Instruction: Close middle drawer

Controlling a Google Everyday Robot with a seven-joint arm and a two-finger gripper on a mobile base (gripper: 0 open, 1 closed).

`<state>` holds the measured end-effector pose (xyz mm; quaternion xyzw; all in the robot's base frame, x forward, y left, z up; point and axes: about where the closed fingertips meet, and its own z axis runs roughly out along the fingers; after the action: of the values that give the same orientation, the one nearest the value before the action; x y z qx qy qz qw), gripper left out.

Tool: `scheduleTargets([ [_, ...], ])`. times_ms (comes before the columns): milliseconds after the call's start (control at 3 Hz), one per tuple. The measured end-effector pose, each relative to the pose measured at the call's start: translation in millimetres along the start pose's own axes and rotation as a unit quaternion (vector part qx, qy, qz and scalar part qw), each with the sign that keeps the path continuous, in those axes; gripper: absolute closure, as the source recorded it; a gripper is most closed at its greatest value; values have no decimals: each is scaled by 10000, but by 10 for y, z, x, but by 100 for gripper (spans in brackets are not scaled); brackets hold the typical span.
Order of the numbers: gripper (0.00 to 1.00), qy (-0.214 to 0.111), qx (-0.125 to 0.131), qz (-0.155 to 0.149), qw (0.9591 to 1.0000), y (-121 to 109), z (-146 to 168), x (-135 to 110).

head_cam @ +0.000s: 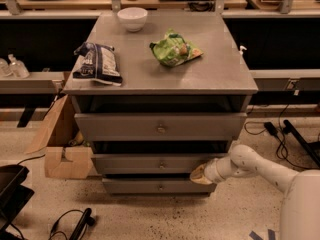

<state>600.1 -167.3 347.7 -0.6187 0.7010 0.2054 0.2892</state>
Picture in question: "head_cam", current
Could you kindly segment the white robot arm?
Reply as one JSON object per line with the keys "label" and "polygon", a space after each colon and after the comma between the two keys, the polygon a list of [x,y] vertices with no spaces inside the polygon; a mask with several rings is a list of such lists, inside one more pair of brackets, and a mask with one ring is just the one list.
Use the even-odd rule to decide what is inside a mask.
{"label": "white robot arm", "polygon": [[263,158],[247,145],[236,145],[227,156],[199,165],[190,180],[210,185],[252,174],[283,193],[280,240],[320,240],[320,170],[298,172]]}

